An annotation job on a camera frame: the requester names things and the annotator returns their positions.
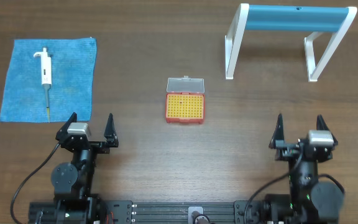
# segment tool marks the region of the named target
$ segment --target wood grain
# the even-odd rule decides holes
[[[92,191],[138,202],[232,202],[247,199],[287,171],[267,148],[283,113],[288,141],[315,128],[323,114],[339,146],[320,172],[347,190],[341,223],[358,223],[358,13],[317,83],[308,83],[297,32],[246,32],[233,81],[224,79],[224,35],[241,1],[2,1],[0,109],[14,39],[95,37],[91,126],[102,139],[108,114],[120,140],[99,156]],[[352,6],[358,1],[249,1],[250,4]],[[322,55],[328,37],[314,45]],[[202,125],[166,124],[168,77],[205,79]],[[55,145],[62,123],[0,123],[0,223],[22,180]],[[58,150],[16,201],[19,220],[29,202],[50,201],[52,169],[71,160]],[[283,181],[267,192],[287,193]]]

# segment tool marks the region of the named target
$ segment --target white pipette handle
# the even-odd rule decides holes
[[[52,60],[48,56],[47,48],[43,47],[41,52],[36,52],[34,57],[41,57],[41,81],[42,84],[52,85]]]

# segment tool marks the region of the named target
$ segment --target yellow pipette tip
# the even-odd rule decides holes
[[[48,114],[48,122],[50,123],[50,113],[49,113],[49,108],[47,108],[47,114]]]

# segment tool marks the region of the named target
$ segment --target blue bar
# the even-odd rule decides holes
[[[346,7],[250,5],[246,30],[337,32],[348,13]]]

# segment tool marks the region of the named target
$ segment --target white and blue rack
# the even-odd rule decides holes
[[[356,7],[259,6],[240,4],[225,36],[226,79],[232,80],[245,30],[310,31],[305,37],[309,82],[317,82],[324,67],[345,36],[357,13]],[[332,33],[323,56],[316,65],[313,41]]]

